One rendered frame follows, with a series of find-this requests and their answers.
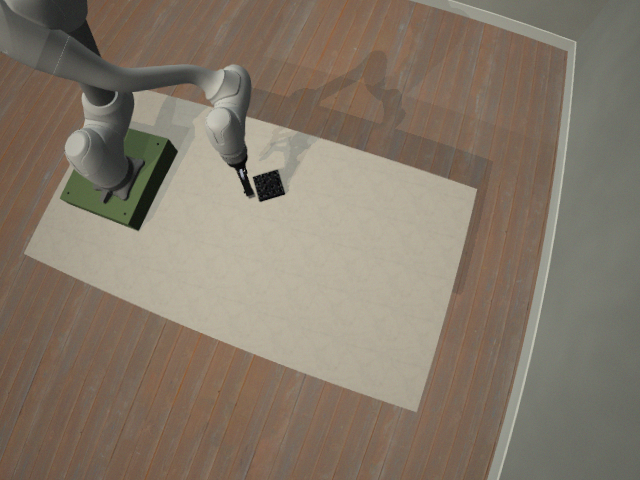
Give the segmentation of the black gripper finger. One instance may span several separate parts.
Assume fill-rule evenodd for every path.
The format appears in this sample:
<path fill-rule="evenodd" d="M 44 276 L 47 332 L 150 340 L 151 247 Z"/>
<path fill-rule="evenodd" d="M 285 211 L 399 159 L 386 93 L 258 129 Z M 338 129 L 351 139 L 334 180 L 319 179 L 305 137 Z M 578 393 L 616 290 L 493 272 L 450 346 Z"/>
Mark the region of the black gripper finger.
<path fill-rule="evenodd" d="M 248 198 L 256 197 L 255 193 L 253 194 L 254 191 L 252 192 L 253 189 L 251 189 L 251 185 L 250 185 L 250 182 L 249 182 L 249 179 L 248 179 L 248 176 L 247 176 L 248 173 L 247 173 L 247 169 L 246 169 L 246 164 L 244 165 L 244 169 L 245 169 L 245 172 L 243 172 L 242 169 L 240 169 L 240 173 L 239 173 L 237 171 L 237 169 L 235 168 L 235 170 L 237 171 L 237 174 L 238 174 L 238 176 L 240 178 L 240 181 L 241 181 L 241 183 L 243 185 L 243 188 L 245 190 L 243 192 L 246 193 L 246 196 L 248 196 Z"/>

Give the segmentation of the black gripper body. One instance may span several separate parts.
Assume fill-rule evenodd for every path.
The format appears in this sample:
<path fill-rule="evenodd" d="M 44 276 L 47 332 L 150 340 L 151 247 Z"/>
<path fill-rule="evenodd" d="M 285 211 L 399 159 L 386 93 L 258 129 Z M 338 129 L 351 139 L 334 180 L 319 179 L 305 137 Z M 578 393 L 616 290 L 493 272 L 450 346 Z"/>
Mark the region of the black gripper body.
<path fill-rule="evenodd" d="M 240 169 L 242 169 L 242 171 L 244 172 L 244 165 L 246 164 L 247 160 L 248 160 L 248 155 L 246 155 L 245 159 L 242 162 L 237 164 L 228 164 L 228 165 L 232 168 L 236 168 L 239 173 L 240 173 Z"/>

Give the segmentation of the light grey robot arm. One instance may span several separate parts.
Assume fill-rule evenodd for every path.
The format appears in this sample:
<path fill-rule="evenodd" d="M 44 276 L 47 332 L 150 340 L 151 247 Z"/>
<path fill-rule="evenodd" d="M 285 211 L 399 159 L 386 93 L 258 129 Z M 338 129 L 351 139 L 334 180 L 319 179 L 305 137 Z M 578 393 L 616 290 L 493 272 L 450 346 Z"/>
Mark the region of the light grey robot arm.
<path fill-rule="evenodd" d="M 94 190 L 102 191 L 100 202 L 106 204 L 112 195 L 128 200 L 145 165 L 143 159 L 124 156 L 134 110 L 132 92 L 179 84 L 199 86 L 214 107 L 205 119 L 210 143 L 228 164 L 245 159 L 251 98 L 246 69 L 239 65 L 218 71 L 189 64 L 113 65 L 101 58 L 85 20 L 87 13 L 87 0 L 0 0 L 0 52 L 35 70 L 79 83 L 85 122 L 67 139 L 65 155 L 80 175 L 94 183 Z"/>

